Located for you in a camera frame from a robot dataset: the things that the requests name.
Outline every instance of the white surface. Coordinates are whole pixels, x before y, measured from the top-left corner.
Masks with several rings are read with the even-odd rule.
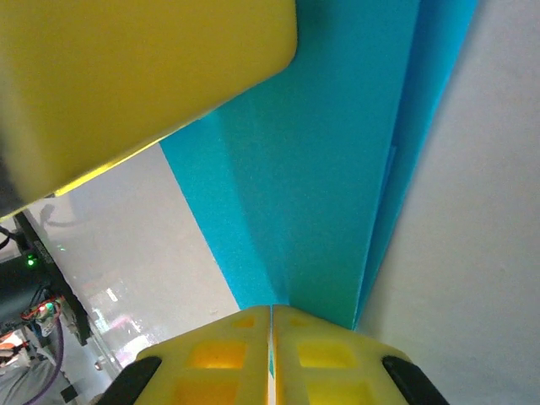
[[[452,403],[540,403],[540,2],[480,11],[363,327]],[[40,236],[122,363],[236,310],[159,147],[38,222],[47,203]]]
[[[485,2],[363,327],[451,403],[540,403],[540,2]]]

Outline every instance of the purple cable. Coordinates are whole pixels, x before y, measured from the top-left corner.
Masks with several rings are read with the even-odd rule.
[[[62,367],[62,361],[64,360],[64,333],[62,332],[62,324],[60,323],[60,318],[57,319],[57,330],[58,330],[58,353],[57,353],[57,366],[52,372],[52,376],[49,381],[45,384],[41,391],[39,391],[35,397],[25,402],[23,405],[35,405],[38,401],[45,395],[47,391],[52,386],[52,383],[60,374],[60,368]]]

